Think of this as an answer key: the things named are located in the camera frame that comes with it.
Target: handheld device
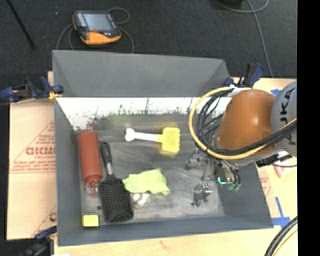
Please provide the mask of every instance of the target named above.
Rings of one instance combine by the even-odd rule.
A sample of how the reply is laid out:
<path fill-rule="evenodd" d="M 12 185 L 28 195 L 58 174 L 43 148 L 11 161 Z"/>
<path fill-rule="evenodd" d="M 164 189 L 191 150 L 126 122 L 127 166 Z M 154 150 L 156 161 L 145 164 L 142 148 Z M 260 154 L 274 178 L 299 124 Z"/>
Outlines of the handheld device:
<path fill-rule="evenodd" d="M 77 10 L 72 23 L 81 40 L 90 46 L 104 45 L 121 38 L 121 31 L 108 11 Z"/>

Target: black brush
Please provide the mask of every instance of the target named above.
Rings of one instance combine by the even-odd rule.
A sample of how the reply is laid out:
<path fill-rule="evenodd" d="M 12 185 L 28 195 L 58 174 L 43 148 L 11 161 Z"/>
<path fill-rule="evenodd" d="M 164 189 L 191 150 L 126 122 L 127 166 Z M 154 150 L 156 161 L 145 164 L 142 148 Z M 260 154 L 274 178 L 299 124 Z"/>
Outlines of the black brush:
<path fill-rule="evenodd" d="M 100 150 L 107 173 L 105 180 L 98 187 L 104 221 L 106 223 L 119 223 L 131 220 L 134 213 L 130 192 L 126 190 L 122 179 L 117 178 L 113 173 L 109 144 L 102 141 Z"/>

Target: cardboard sheet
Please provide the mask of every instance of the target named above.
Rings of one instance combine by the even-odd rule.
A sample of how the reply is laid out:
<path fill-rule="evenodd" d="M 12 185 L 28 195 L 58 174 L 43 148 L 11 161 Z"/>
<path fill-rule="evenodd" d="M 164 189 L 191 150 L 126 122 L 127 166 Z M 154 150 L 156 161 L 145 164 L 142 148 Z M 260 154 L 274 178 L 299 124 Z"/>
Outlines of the cardboard sheet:
<path fill-rule="evenodd" d="M 33 238 L 56 225 L 54 104 L 10 105 L 7 239 Z"/>

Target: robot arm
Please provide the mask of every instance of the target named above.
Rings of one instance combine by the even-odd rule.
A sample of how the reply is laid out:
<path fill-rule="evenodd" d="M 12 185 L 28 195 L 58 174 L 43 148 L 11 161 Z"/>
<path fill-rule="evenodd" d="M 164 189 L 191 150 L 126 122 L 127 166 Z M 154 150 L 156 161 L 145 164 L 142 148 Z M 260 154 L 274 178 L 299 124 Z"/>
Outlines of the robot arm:
<path fill-rule="evenodd" d="M 219 99 L 233 90 L 222 87 L 199 99 L 190 112 L 189 129 L 197 147 L 215 162 L 216 181 L 239 189 L 240 166 L 265 160 L 271 164 L 283 151 L 297 156 L 297 83 L 287 85 L 277 96 L 243 89 L 231 97 L 223 114 L 215 115 Z M 193 116 L 205 100 L 194 130 Z"/>

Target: clamp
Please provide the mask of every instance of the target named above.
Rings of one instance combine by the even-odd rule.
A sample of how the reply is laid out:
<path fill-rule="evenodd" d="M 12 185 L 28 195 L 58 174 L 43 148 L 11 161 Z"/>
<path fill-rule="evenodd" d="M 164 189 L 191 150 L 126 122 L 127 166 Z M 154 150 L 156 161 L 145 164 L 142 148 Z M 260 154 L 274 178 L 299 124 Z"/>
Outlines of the clamp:
<path fill-rule="evenodd" d="M 50 254 L 53 253 L 54 245 L 51 235 L 56 232 L 57 226 L 52 226 L 36 234 L 34 237 L 36 243 L 23 250 L 18 256 L 40 256 L 46 249 L 49 249 Z"/>
<path fill-rule="evenodd" d="M 261 78 L 264 74 L 265 70 L 260 63 L 248 63 L 247 70 L 243 80 L 239 80 L 237 84 L 235 84 L 234 79 L 231 77 L 227 77 L 224 81 L 223 86 L 229 87 L 234 85 L 239 88 L 250 87 L 252 88 L 254 84 Z"/>
<path fill-rule="evenodd" d="M 51 86 L 44 76 L 39 80 L 41 86 L 34 85 L 30 78 L 26 77 L 22 84 L 1 90 L 0 98 L 10 103 L 17 103 L 26 100 L 54 99 L 64 92 L 63 86 L 59 84 Z"/>

